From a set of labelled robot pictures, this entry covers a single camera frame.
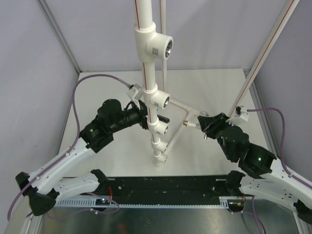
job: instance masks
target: metal plate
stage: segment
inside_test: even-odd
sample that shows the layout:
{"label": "metal plate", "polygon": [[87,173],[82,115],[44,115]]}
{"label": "metal plate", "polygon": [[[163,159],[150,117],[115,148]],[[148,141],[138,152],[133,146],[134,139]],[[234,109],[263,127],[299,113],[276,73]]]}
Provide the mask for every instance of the metal plate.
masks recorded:
{"label": "metal plate", "polygon": [[[293,214],[271,202],[256,200],[255,208],[268,234],[298,234]],[[54,208],[61,217],[77,208]],[[246,211],[251,211],[247,201]],[[225,209],[121,209],[115,214],[77,214],[57,221],[44,217],[39,234],[257,234],[249,214]]]}

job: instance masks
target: black circuit board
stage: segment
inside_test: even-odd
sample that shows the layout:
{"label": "black circuit board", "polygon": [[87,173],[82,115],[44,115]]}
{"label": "black circuit board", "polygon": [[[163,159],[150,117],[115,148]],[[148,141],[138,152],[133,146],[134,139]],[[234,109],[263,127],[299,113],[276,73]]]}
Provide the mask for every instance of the black circuit board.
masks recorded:
{"label": "black circuit board", "polygon": [[219,205],[226,175],[111,177],[113,200],[129,205]]}

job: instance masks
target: pipe fitting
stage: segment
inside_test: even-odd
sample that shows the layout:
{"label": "pipe fitting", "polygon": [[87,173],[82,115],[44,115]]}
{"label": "pipe fitting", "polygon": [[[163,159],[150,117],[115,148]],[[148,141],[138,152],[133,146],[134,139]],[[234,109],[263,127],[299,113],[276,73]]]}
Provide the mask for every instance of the pipe fitting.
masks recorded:
{"label": "pipe fitting", "polygon": [[155,158],[155,164],[157,166],[161,165],[161,164],[164,164],[166,161],[167,161],[167,155],[163,154],[163,153],[160,153],[159,155],[154,155],[154,158]]}
{"label": "pipe fitting", "polygon": [[155,33],[147,42],[146,53],[152,57],[167,60],[171,54],[173,43],[172,37]]}
{"label": "pipe fitting", "polygon": [[151,107],[149,104],[165,109],[170,101],[170,94],[165,93],[161,90],[158,90],[157,84],[153,90],[143,90],[144,102],[148,107]]}
{"label": "pipe fitting", "polygon": [[150,123],[147,121],[148,129],[151,132],[155,132],[160,135],[165,135],[168,131],[168,124],[162,121],[159,121],[159,118],[157,118],[157,121],[155,123]]}
{"label": "pipe fitting", "polygon": [[156,24],[147,29],[135,27],[136,51],[143,63],[154,62],[156,58],[167,60],[171,54],[174,39],[156,32]]}
{"label": "pipe fitting", "polygon": [[162,153],[166,151],[167,145],[168,145],[167,142],[161,141],[160,138],[159,138],[159,141],[158,141],[158,142],[153,142],[153,141],[151,140],[151,143],[152,143],[152,148],[153,148],[154,150],[159,150],[159,151],[161,151]]}

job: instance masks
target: vertical white pole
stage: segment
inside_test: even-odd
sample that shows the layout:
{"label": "vertical white pole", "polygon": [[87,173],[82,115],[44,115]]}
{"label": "vertical white pole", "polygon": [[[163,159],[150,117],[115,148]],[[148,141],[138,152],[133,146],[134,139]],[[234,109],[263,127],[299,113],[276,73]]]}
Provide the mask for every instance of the vertical white pole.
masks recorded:
{"label": "vertical white pole", "polygon": [[[167,34],[166,0],[160,0],[160,28],[162,34]],[[167,92],[167,61],[162,61],[163,91]]]}
{"label": "vertical white pole", "polygon": [[170,95],[157,89],[155,79],[155,59],[168,59],[173,44],[172,37],[156,33],[156,25],[152,16],[151,0],[134,0],[136,10],[136,50],[142,62],[143,97],[147,106],[148,126],[151,132],[152,148],[157,165],[164,163],[167,156],[162,154],[166,143],[160,140],[159,134],[167,132],[166,124],[157,117],[157,108],[165,108]]}
{"label": "vertical white pole", "polygon": [[152,1],[135,0],[136,25],[139,29],[148,29],[153,24]]}

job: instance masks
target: vertical metal bar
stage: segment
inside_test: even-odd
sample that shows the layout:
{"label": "vertical metal bar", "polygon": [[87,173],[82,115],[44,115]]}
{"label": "vertical metal bar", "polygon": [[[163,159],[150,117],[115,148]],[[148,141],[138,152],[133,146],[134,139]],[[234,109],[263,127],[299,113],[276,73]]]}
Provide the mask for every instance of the vertical metal bar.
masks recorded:
{"label": "vertical metal bar", "polygon": [[74,70],[79,74],[81,72],[73,53],[71,52],[62,32],[59,29],[58,24],[56,23],[47,3],[45,0],[36,0],[42,13],[44,14],[48,24],[50,25],[53,33],[55,34],[56,38],[58,39],[63,51],[65,52],[66,56],[68,57],[70,63],[72,64]]}

